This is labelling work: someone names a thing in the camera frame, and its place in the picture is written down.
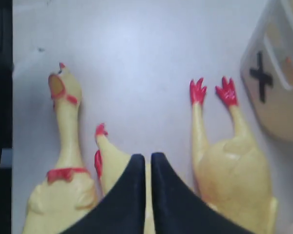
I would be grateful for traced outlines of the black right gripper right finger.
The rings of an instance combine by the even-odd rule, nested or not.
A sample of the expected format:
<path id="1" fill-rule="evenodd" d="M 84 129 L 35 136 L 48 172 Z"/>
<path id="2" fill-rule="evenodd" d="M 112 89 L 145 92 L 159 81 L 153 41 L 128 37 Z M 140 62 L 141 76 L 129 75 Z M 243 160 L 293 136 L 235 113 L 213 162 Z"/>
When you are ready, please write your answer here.
<path id="1" fill-rule="evenodd" d="M 158 234 L 247 234 L 207 206 L 176 174 L 165 154 L 151 155 L 152 208 Z"/>

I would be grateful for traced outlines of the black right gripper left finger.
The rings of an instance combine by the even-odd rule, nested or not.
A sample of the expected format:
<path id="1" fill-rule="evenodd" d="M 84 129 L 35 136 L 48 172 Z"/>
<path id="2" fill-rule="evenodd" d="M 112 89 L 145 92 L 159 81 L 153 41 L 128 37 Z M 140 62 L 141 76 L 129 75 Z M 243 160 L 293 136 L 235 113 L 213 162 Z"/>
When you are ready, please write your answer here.
<path id="1" fill-rule="evenodd" d="M 142 234 L 145 208 L 145 158 L 135 154 L 102 201 L 63 234 Z"/>

